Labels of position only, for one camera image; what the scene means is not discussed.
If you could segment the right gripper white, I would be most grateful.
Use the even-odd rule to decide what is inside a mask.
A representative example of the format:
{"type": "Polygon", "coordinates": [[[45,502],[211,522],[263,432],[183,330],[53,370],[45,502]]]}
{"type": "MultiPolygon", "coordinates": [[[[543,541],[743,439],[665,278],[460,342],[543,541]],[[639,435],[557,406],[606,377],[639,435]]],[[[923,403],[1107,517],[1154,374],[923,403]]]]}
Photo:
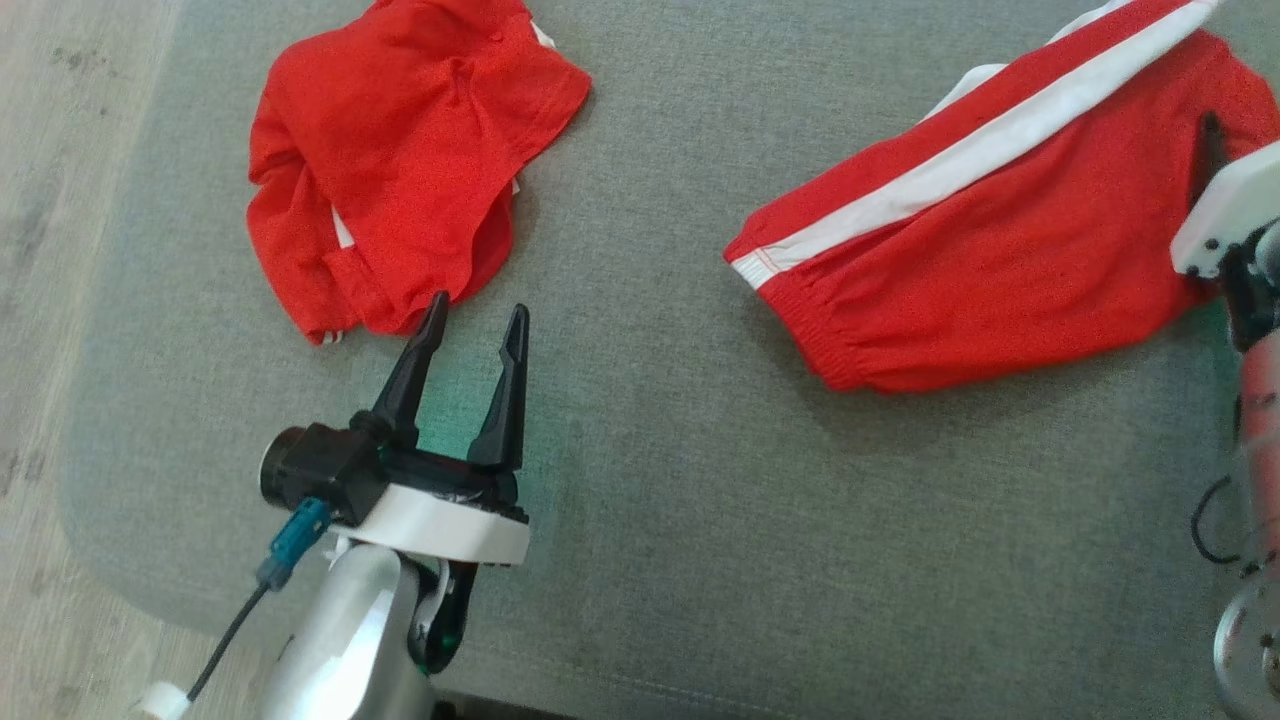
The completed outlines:
{"type": "Polygon", "coordinates": [[[1277,219],[1277,201],[1279,142],[1229,163],[1222,123],[1206,111],[1196,145],[1196,202],[1172,238],[1172,269],[1216,278],[1230,247],[1277,219]]]}

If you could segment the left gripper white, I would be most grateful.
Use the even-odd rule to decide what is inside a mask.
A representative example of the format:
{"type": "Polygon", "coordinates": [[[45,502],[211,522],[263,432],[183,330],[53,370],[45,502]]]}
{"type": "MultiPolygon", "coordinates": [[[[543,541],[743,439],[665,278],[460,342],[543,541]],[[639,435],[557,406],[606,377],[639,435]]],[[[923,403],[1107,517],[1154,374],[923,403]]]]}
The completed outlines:
{"type": "MultiPolygon", "coordinates": [[[[372,405],[380,445],[419,442],[416,418],[449,305],[445,291],[433,296],[372,405]]],[[[365,521],[346,530],[346,543],[388,547],[422,569],[408,651],[426,675],[444,671],[462,644],[479,568],[520,565],[529,551],[529,515],[516,479],[524,465],[529,325],[529,309],[515,305],[498,351],[502,373],[467,457],[383,450],[378,459],[389,484],[365,521]]]]}

